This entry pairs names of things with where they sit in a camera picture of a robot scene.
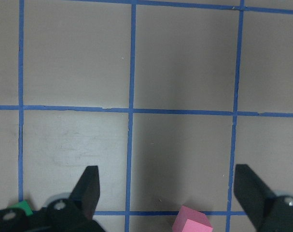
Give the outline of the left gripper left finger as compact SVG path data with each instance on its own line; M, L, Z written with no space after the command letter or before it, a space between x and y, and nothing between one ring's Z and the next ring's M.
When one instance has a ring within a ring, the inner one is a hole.
M87 166L68 198L49 203L41 232L103 232L93 220L100 198L99 170Z

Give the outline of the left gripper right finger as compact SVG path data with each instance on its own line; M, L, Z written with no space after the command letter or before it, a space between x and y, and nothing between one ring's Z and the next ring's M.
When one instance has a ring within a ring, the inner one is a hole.
M293 196L277 195L247 164L237 164L234 196L257 232L293 232Z

